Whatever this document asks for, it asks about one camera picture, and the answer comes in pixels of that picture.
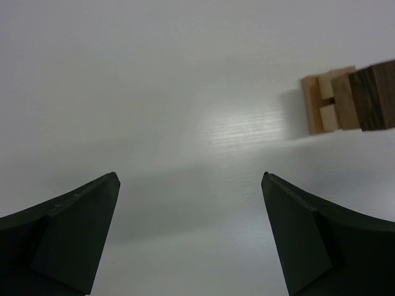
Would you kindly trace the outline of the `dark wood arch block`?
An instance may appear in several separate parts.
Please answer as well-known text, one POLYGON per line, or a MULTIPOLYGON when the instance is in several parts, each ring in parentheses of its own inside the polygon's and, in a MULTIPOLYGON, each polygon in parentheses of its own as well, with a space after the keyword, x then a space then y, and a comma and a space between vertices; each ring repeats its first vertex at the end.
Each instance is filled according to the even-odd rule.
POLYGON ((362 68, 349 75, 352 98, 363 131, 394 128, 394 61, 362 68))

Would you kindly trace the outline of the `small light wood cube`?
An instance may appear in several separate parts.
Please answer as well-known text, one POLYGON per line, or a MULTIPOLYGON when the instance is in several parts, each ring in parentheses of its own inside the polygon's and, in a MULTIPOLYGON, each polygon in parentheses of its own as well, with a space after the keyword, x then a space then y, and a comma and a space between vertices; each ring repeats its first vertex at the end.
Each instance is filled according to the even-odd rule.
POLYGON ((336 106, 334 104, 321 107, 320 116, 322 119, 323 130, 325 132, 333 132, 341 129, 336 106))
POLYGON ((323 100, 331 99, 333 97, 333 90, 331 86, 331 81, 339 76, 345 75, 347 73, 352 73, 356 70, 355 66, 337 68, 330 70, 328 72, 318 75, 318 84, 320 87, 320 94, 323 100))

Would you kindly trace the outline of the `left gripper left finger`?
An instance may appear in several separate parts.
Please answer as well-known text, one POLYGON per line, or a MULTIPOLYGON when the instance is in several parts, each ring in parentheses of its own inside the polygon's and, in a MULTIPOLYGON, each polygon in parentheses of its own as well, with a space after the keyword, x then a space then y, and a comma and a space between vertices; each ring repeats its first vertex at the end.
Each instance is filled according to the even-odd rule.
POLYGON ((1 295, 89 295, 117 204, 105 174, 1 218, 1 295))

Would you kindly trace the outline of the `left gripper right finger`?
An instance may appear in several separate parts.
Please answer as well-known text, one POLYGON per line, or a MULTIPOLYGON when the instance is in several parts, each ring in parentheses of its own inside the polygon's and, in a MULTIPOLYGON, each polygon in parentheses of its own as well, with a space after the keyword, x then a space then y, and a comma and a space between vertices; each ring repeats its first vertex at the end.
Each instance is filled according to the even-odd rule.
POLYGON ((289 295, 394 295, 394 223, 264 173, 262 192, 289 295))

